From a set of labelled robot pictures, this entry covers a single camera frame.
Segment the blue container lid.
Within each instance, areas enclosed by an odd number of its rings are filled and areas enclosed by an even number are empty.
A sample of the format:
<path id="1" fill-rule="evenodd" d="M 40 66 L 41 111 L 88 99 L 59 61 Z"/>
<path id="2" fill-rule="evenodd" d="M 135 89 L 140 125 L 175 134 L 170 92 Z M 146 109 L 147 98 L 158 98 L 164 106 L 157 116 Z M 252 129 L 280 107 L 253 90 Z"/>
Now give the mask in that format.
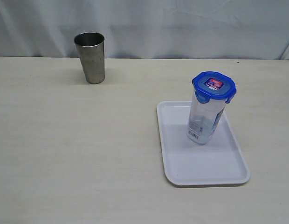
<path id="1" fill-rule="evenodd" d="M 225 100 L 229 104 L 235 96 L 237 89 L 235 82 L 215 71 L 204 71 L 193 80 L 194 94 L 201 104 L 206 104 L 209 100 Z"/>

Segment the white plastic tray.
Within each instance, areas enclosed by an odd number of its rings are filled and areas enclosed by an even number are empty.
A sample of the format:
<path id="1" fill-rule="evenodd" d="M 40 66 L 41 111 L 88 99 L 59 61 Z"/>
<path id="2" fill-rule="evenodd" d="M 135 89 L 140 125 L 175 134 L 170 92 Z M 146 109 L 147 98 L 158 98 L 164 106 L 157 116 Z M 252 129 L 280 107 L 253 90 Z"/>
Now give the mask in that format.
<path id="1" fill-rule="evenodd" d="M 240 186 L 250 171 L 224 113 L 211 140 L 198 145 L 186 134 L 190 101 L 157 105 L 164 174 L 177 187 Z"/>

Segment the clear plastic container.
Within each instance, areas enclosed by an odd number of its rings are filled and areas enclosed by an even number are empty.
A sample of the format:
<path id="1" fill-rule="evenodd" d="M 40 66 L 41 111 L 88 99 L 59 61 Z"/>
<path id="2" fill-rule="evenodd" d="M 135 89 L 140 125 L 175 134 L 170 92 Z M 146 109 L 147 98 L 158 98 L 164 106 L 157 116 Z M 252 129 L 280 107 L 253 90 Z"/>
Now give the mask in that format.
<path id="1" fill-rule="evenodd" d="M 194 90 L 188 119 L 188 137 L 199 145 L 212 138 L 229 99 L 227 91 Z"/>

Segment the stainless steel cup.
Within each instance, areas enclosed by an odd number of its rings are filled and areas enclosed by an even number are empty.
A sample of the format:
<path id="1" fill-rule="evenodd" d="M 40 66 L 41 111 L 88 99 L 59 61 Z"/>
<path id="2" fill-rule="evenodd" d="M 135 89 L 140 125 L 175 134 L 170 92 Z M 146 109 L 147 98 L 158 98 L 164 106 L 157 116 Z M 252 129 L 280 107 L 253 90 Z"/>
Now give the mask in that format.
<path id="1" fill-rule="evenodd" d="M 86 81 L 99 84 L 105 79 L 104 36 L 97 32 L 84 32 L 74 37 Z"/>

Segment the white backdrop curtain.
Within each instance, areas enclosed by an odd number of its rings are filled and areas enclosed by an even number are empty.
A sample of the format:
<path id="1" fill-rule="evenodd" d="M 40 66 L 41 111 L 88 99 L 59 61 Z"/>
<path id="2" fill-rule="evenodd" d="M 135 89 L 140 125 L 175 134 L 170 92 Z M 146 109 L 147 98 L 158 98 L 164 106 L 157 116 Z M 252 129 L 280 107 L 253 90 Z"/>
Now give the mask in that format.
<path id="1" fill-rule="evenodd" d="M 289 0 L 0 0 L 0 56 L 289 60 Z"/>

